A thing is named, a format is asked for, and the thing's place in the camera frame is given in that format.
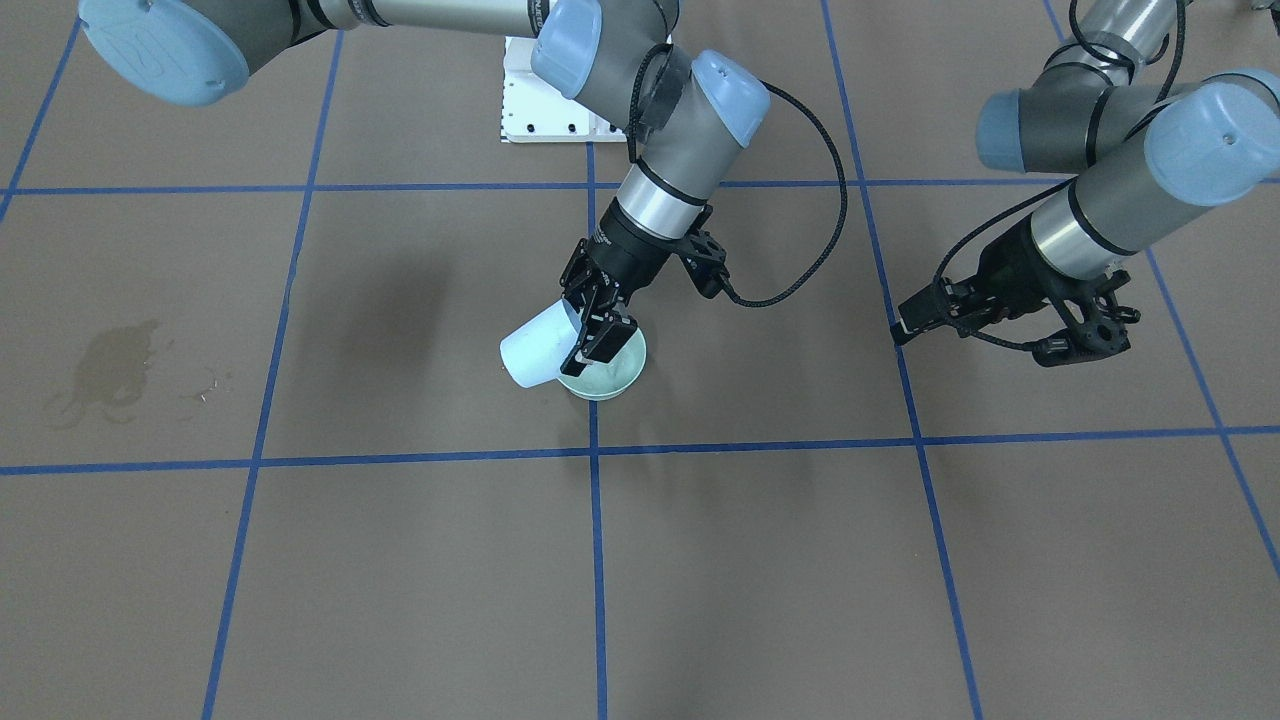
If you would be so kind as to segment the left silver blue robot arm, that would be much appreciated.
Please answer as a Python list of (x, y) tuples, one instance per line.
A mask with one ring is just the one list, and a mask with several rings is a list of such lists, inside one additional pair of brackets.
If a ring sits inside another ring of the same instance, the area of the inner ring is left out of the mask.
[(1010, 209), (1016, 218), (986, 245), (975, 273), (951, 281), (938, 266), (899, 307), (896, 345), (951, 327), (986, 328), (1053, 309), (1062, 328), (1010, 342), (1042, 366), (1115, 356), (1130, 346), (1134, 307), (1116, 292), (1124, 263), (1213, 208), (1234, 202), (1277, 170), (1277, 77), (1226, 70), (1181, 85), (1169, 73), (1139, 86), (1166, 42), (1180, 55), (1184, 1), (1097, 1), (1071, 18), (1071, 37), (1036, 82), (992, 96), (975, 145), (989, 168), (1062, 173), (1065, 181)]

